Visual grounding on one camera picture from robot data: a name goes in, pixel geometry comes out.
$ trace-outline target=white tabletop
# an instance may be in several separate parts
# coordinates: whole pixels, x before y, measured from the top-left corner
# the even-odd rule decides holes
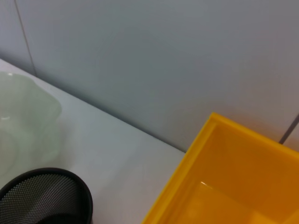
[[[2,60],[0,71],[32,78],[61,103],[63,148],[45,166],[85,181],[93,196],[93,223],[141,223],[184,153]]]

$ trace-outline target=black mesh pen holder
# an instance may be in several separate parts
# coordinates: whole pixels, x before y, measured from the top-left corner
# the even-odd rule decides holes
[[[35,169],[0,190],[0,224],[90,224],[92,215],[87,185],[64,169]]]

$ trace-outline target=yellow container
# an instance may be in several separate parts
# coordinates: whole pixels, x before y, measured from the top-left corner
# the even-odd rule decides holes
[[[299,154],[214,113],[143,224],[299,224]]]

